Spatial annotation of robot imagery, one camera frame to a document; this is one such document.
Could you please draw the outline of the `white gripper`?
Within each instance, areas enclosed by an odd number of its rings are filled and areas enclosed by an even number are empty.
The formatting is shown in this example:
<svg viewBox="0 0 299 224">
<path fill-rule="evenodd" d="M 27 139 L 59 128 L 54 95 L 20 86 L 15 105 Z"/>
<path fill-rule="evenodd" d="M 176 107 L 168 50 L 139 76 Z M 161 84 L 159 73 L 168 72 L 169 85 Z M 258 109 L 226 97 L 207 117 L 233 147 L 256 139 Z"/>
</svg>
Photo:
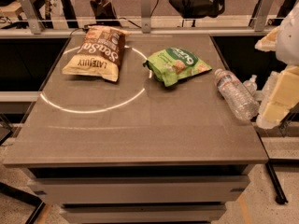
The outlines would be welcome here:
<svg viewBox="0 0 299 224">
<path fill-rule="evenodd" d="M 299 103 L 299 66 L 295 66 L 299 65 L 299 3 L 255 48 L 276 51 L 277 59 L 288 65 L 279 73 L 272 72 L 262 89 L 256 123 L 262 129 L 272 129 Z"/>
</svg>

